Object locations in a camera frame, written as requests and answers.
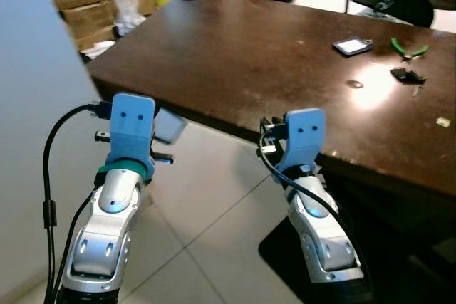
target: plastic bag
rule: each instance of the plastic bag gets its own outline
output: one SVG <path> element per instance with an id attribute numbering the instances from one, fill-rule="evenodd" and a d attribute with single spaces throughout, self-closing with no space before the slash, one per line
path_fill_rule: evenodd
<path id="1" fill-rule="evenodd" d="M 114 2 L 118 8 L 115 25 L 119 35 L 126 35 L 145 20 L 145 17 L 138 13 L 138 0 L 114 0 Z"/>

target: pliers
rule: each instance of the pliers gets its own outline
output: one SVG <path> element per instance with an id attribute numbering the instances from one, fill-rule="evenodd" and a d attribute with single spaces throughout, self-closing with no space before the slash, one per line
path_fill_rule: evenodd
<path id="1" fill-rule="evenodd" d="M 396 37 L 391 37 L 391 45 L 394 47 L 394 49 L 399 52 L 399 54 L 404 57 L 405 60 L 410 60 L 411 58 L 417 57 L 424 55 L 426 51 L 428 51 L 429 46 L 423 46 L 420 50 L 415 51 L 414 53 L 411 53 L 410 55 L 405 53 L 405 50 L 400 44 L 398 43 L 398 40 Z"/>

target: blue object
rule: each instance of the blue object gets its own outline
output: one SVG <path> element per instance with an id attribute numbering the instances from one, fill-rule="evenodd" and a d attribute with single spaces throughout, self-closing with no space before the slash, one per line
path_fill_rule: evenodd
<path id="1" fill-rule="evenodd" d="M 318 108 L 294 110 L 287 112 L 285 123 L 288 125 L 286 149 L 276 168 L 283 171 L 295 165 L 306 165 L 314 171 L 315 158 L 325 140 L 325 112 Z"/>
<path id="2" fill-rule="evenodd" d="M 147 179 L 155 171 L 155 162 L 150 156 L 152 125 L 155 102 L 131 94 L 116 94 L 110 120 L 111 152 L 106 159 L 110 164 L 119 159 L 133 159 L 147 168 Z"/>

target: white tiled floor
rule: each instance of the white tiled floor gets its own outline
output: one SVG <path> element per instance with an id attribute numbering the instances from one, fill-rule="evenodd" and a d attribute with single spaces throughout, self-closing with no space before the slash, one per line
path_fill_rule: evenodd
<path id="1" fill-rule="evenodd" d="M 342 11 L 344 1 L 295 4 Z M 434 28 L 456 32 L 455 14 L 438 11 Z M 155 203 L 135 227 L 120 302 L 300 303 L 258 254 L 286 204 L 255 146 L 190 123 L 175 145 L 155 149 L 175 163 L 159 164 L 147 188 Z M 16 304 L 42 303 L 43 292 Z"/>

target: wooden table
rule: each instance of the wooden table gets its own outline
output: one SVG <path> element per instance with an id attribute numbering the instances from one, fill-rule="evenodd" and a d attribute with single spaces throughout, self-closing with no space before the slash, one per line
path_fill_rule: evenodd
<path id="1" fill-rule="evenodd" d="M 344 58 L 331 44 L 371 38 Z M 410 63 L 392 49 L 430 49 Z M 326 169 L 455 209 L 456 35 L 265 0 L 173 0 L 89 63 L 100 94 L 149 95 L 191 120 L 255 142 L 263 116 L 326 111 Z M 413 85 L 389 70 L 427 77 Z M 363 84 L 353 88 L 351 81 Z M 448 128 L 436 125 L 451 120 Z"/>

